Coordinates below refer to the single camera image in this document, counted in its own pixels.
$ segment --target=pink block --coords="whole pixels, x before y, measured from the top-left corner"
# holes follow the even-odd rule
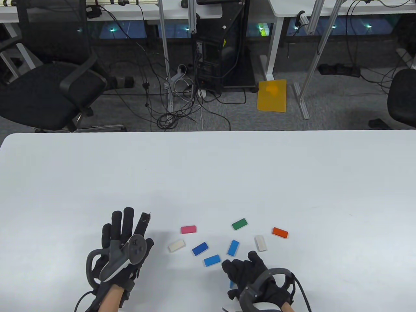
[[[196,225],[181,227],[181,234],[196,233]]]

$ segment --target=white block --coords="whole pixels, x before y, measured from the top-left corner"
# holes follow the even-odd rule
[[[169,251],[173,253],[174,251],[177,251],[178,249],[181,249],[182,247],[185,247],[185,242],[183,240],[177,240],[174,243],[171,243],[168,247]]]
[[[267,250],[266,242],[264,241],[263,235],[256,235],[254,237],[254,241],[256,242],[257,250],[259,252]]]

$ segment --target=yellow folder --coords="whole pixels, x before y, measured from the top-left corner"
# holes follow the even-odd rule
[[[259,82],[257,109],[286,112],[286,79]]]

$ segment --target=orange block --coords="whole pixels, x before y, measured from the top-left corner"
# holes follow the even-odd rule
[[[279,228],[273,228],[272,234],[273,234],[273,235],[280,236],[280,237],[282,237],[282,238],[287,238],[287,237],[288,237],[288,235],[289,235],[289,232],[286,232],[286,231],[281,230],[281,229],[279,229]]]

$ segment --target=hand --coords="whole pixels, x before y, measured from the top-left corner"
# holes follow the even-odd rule
[[[235,259],[232,262],[225,260],[222,263],[224,272],[238,287],[238,289],[228,291],[228,297],[231,300],[234,298],[240,299],[240,294],[247,284],[254,283],[260,274],[267,270],[263,260],[255,251],[248,253],[248,259],[244,261]],[[282,308],[286,302],[291,303],[290,293],[277,286],[275,279],[272,277],[262,285],[260,291],[262,295],[257,298],[256,302],[271,302],[279,308]]]
[[[110,240],[119,240],[121,243],[120,248],[129,240],[132,236],[133,231],[133,217],[134,209],[127,207],[124,209],[124,218],[123,218],[123,228],[121,228],[121,211],[114,211],[111,216],[111,224],[105,224],[102,228],[102,238],[101,244],[103,248],[108,248],[110,246]],[[142,213],[139,222],[137,223],[134,234],[140,234],[144,236],[147,225],[150,221],[150,215],[147,213]],[[114,276],[108,283],[112,285],[118,285],[129,291],[134,286],[133,280],[139,277],[140,269],[143,265],[143,262],[149,255],[149,251],[154,245],[154,242],[151,238],[146,239],[147,250],[143,260],[136,264],[129,264],[126,268],[122,269],[116,276]],[[101,270],[108,262],[108,256],[102,255],[96,262],[94,269],[92,270],[93,278],[98,278]]]

